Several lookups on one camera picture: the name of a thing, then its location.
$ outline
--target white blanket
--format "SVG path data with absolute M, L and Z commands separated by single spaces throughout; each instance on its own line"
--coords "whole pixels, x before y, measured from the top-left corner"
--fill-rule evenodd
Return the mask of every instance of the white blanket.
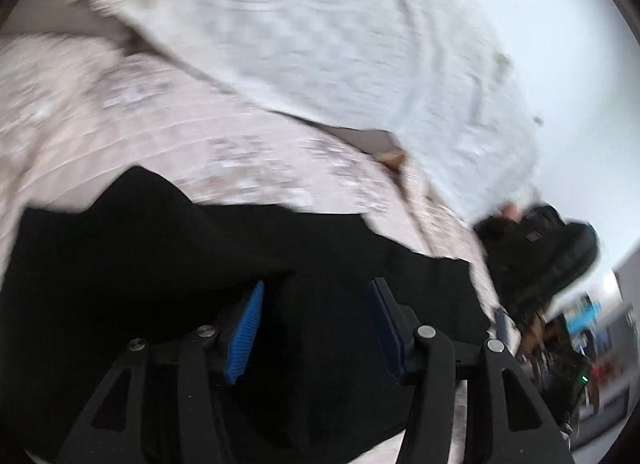
M 533 122 L 474 0 L 93 0 L 263 108 L 393 132 L 466 221 L 527 189 Z

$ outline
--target person's hand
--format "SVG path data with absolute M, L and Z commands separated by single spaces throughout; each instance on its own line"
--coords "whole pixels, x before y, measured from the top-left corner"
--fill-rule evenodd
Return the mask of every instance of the person's hand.
M 503 219 L 513 220 L 514 222 L 520 222 L 522 219 L 522 213 L 513 202 L 506 202 L 502 205 L 500 216 Z

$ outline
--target wall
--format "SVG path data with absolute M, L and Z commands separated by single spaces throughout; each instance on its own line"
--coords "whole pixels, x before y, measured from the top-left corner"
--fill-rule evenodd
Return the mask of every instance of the wall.
M 612 0 L 478 1 L 545 123 L 542 197 L 600 236 L 586 288 L 640 238 L 640 46 Z
M 587 446 L 575 451 L 573 453 L 575 464 L 595 464 L 599 462 L 607 454 L 607 451 L 609 451 L 609 448 L 616 441 L 624 427 L 625 423 L 621 422 L 591 444 L 587 444 Z
M 640 319 L 640 248 L 618 270 L 623 299 L 634 306 L 636 319 Z

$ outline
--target metal screw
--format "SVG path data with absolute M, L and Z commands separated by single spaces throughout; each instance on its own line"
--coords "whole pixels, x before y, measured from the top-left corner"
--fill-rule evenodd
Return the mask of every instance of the metal screw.
M 135 338 L 129 342 L 129 350 L 131 352 L 140 352 L 146 345 L 146 341 L 142 338 Z
M 421 325 L 418 327 L 418 336 L 421 338 L 433 338 L 436 335 L 436 329 L 430 325 Z
M 498 354 L 504 350 L 504 343 L 499 339 L 490 339 L 486 345 L 491 352 L 498 352 Z
M 216 328 L 213 325 L 203 325 L 198 327 L 198 336 L 201 338 L 210 338 L 216 333 Z

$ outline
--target black cloth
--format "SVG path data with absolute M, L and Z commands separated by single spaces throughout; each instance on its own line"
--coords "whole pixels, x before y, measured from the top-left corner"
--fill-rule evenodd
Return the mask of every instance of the black cloth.
M 468 269 L 360 216 L 195 205 L 131 168 L 84 212 L 25 210 L 0 292 L 0 422 L 54 460 L 130 339 L 181 338 L 263 279 L 247 371 L 222 397 L 236 459 L 346 462 L 402 430 L 412 395 L 385 371 L 367 282 L 382 276 L 423 323 L 480 344 L 489 322 Z
M 590 224 L 565 223 L 549 205 L 519 222 L 489 217 L 476 224 L 500 303 L 522 330 L 552 297 L 580 278 L 598 256 Z

